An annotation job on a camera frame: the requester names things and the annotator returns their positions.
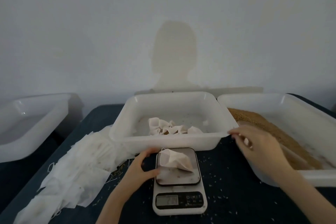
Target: white plastic tray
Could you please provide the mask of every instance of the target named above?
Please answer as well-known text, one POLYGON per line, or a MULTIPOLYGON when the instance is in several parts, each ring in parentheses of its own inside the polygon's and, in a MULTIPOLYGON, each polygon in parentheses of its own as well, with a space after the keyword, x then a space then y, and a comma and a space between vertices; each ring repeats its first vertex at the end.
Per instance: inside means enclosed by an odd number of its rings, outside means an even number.
MULTIPOLYGON (((225 94, 223 107, 256 112, 294 138, 325 170, 300 171, 314 186, 336 187, 336 119, 289 94, 225 94)), ((251 165, 263 182, 274 181, 251 165)))
POLYGON ((69 94, 22 98, 0 107, 0 163, 32 154, 68 114, 69 94))
POLYGON ((207 92, 178 92, 144 94, 127 100, 110 130, 112 140, 124 143, 130 153, 148 147, 186 148, 196 151, 216 147, 227 131, 235 127, 235 120, 207 92), (173 120, 176 125, 195 126, 203 134, 149 135, 148 119, 158 117, 173 120))

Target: digital kitchen scale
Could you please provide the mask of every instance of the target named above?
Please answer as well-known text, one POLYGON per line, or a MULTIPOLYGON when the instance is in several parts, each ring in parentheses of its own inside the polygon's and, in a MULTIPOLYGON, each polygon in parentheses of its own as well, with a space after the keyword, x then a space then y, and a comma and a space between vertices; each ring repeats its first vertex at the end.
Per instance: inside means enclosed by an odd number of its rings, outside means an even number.
POLYGON ((171 149, 186 154, 193 172, 177 168, 161 167, 160 152, 156 156, 156 168, 160 174, 154 179, 153 210, 157 215, 202 214, 208 207, 196 153, 191 148, 171 149))

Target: white wall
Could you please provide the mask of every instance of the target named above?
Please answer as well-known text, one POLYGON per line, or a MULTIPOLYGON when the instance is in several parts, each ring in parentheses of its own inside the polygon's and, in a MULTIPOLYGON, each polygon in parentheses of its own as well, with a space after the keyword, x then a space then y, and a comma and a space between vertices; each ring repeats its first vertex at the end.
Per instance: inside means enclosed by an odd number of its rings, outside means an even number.
POLYGON ((86 115, 149 89, 258 86, 331 108, 335 1, 0 0, 0 99, 73 92, 86 115))

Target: hand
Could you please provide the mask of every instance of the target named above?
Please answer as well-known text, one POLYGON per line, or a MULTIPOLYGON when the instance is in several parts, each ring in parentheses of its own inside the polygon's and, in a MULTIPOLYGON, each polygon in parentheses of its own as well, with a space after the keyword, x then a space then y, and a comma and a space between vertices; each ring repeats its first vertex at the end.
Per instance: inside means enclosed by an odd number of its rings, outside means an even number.
POLYGON ((248 125, 234 128, 228 133, 236 140, 244 156, 272 179, 276 180, 284 172, 293 170, 280 144, 270 133, 248 125), (244 144, 245 138, 252 143, 252 148, 244 144))
POLYGON ((123 179, 121 179, 120 183, 114 189, 119 191, 120 196, 126 202, 130 196, 140 186, 147 181, 148 179, 156 177, 160 171, 159 169, 154 169, 148 172, 144 172, 141 168, 141 164, 146 157, 149 157, 150 154, 158 152, 160 149, 157 148, 149 148, 143 152, 141 152, 129 166, 127 172, 125 173, 123 179))

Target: scale control panel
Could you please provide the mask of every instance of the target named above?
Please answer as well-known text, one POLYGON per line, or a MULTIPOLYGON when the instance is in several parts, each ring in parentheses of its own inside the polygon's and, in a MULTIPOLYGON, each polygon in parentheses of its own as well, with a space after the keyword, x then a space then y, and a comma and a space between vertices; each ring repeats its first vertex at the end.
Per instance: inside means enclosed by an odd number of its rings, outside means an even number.
POLYGON ((201 208, 203 195, 199 191, 159 193, 155 198, 157 209, 201 208))

